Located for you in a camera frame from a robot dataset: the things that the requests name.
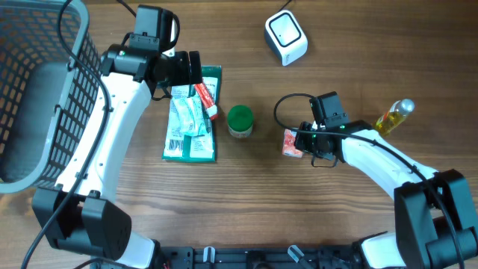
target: toothpaste tube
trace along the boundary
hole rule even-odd
[[[217,106],[214,104],[214,100],[212,99],[212,96],[204,82],[201,84],[195,84],[194,89],[196,89],[199,97],[201,97],[201,102],[205,106],[209,118],[211,118],[211,120],[215,120],[217,118]]]

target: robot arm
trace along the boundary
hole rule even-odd
[[[314,130],[310,123],[302,123],[296,147],[316,158],[335,157],[358,168],[394,200],[396,234],[361,242],[360,251],[367,266],[438,269],[454,265],[459,258],[452,237],[459,242],[463,259],[477,255],[478,217],[463,175],[455,170],[439,173],[423,166],[386,143],[367,123],[351,123],[335,92],[313,97],[310,103],[320,128]],[[415,167],[424,179],[410,167]],[[435,200],[433,190],[444,208]],[[447,212],[452,225],[444,217],[434,219],[430,213],[433,207]]]
[[[110,114],[87,178],[46,233],[53,248],[117,261],[130,268],[164,268],[159,243],[132,232],[131,218],[114,201],[122,160],[156,87],[202,82],[199,53],[174,50],[178,38],[175,20],[176,15],[168,10],[141,5],[130,45],[112,45],[103,54],[101,80],[109,96],[98,92],[80,143],[55,189],[38,188],[32,201],[34,213],[44,226],[71,190],[93,146],[105,113],[104,100],[109,97]]]

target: yellow bottle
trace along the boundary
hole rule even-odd
[[[387,136],[391,130],[401,124],[414,109],[415,104],[410,99],[396,101],[394,105],[391,106],[390,111],[376,121],[374,126],[375,130],[377,130],[381,136]]]

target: white cube device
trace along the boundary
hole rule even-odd
[[[307,37],[289,10],[282,10],[266,21],[264,36],[284,67],[307,51]]]

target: green packaged box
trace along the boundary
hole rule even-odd
[[[219,102],[221,85],[221,66],[202,67],[202,79],[211,93],[214,102]],[[171,90],[173,98],[189,97],[197,94],[193,85],[175,86]],[[180,132],[181,121],[173,101],[170,102],[170,115],[167,124],[166,140],[164,142],[163,159],[183,162],[212,162],[216,161],[216,139],[214,123],[204,111],[208,133],[202,136],[190,137]]]

